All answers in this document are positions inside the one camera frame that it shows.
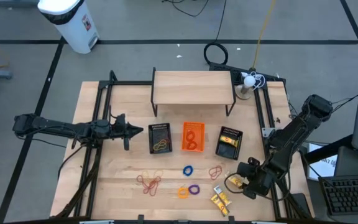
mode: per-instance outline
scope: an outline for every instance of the gray floor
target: gray floor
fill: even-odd
[[[86,1],[103,40],[214,39],[223,1],[210,0],[197,18],[174,10],[168,2]],[[204,1],[185,1],[178,7],[191,13]],[[348,0],[358,25],[358,0]],[[270,1],[228,0],[221,39],[257,39]],[[36,9],[0,8],[0,40],[58,40],[60,35]],[[264,39],[356,40],[341,3],[277,1]],[[256,45],[227,44],[228,65],[249,68]],[[97,45],[79,55],[65,45],[42,116],[71,122],[82,81],[108,78],[113,69],[120,80],[150,80],[160,70],[207,70],[204,44]],[[0,80],[0,204],[18,158],[22,141],[11,129],[13,117],[33,113],[57,45],[0,45],[11,59],[12,80]],[[211,61],[223,60],[213,47]],[[257,69],[287,79],[290,100],[299,110],[310,94],[336,101],[358,92],[358,45],[262,45]],[[338,110],[310,140],[332,142],[352,132],[357,102]],[[59,144],[66,139],[41,136]],[[47,218],[57,184],[63,149],[33,142],[6,221]],[[310,182],[314,209],[326,216],[324,202]]]

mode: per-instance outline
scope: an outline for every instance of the trash can lid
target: trash can lid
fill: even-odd
[[[70,12],[81,0],[40,0],[38,9],[47,14],[62,15]]]

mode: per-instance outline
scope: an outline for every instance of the orange basket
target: orange basket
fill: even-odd
[[[184,122],[181,149],[191,152],[204,151],[205,124],[200,122]]]

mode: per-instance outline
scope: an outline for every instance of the white paper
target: white paper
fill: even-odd
[[[319,146],[319,145],[309,144],[309,152],[312,152],[312,151],[319,149],[321,147],[322,146]],[[337,158],[337,155],[331,156],[329,158],[322,159],[318,162],[315,162],[314,164],[311,164],[311,166],[322,177],[332,177],[332,176],[334,176],[334,172],[335,172],[336,158]],[[310,169],[310,167],[308,169],[309,169],[308,178],[311,180],[318,180],[317,174],[312,169]]]

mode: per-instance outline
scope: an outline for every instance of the yellow snack package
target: yellow snack package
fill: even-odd
[[[222,142],[226,142],[234,147],[237,147],[237,145],[239,144],[239,141],[238,140],[234,140],[234,139],[231,139],[229,137],[226,137],[226,136],[221,136],[220,140]]]
[[[230,205],[231,201],[227,198],[227,195],[223,192],[220,186],[214,187],[214,191],[219,195],[219,198],[224,202],[225,206]]]
[[[227,172],[227,174],[225,175],[225,177],[228,177],[230,174],[230,172]],[[237,175],[233,175],[231,177],[228,178],[228,180],[234,184],[235,186],[237,186],[239,189],[242,189],[242,181],[244,180],[244,178],[238,177]]]
[[[218,195],[214,195],[211,198],[211,201],[218,206],[218,208],[220,209],[220,211],[222,212],[223,217],[225,217],[226,215],[229,214],[229,210],[224,206],[223,202],[221,201],[221,199],[219,199]]]

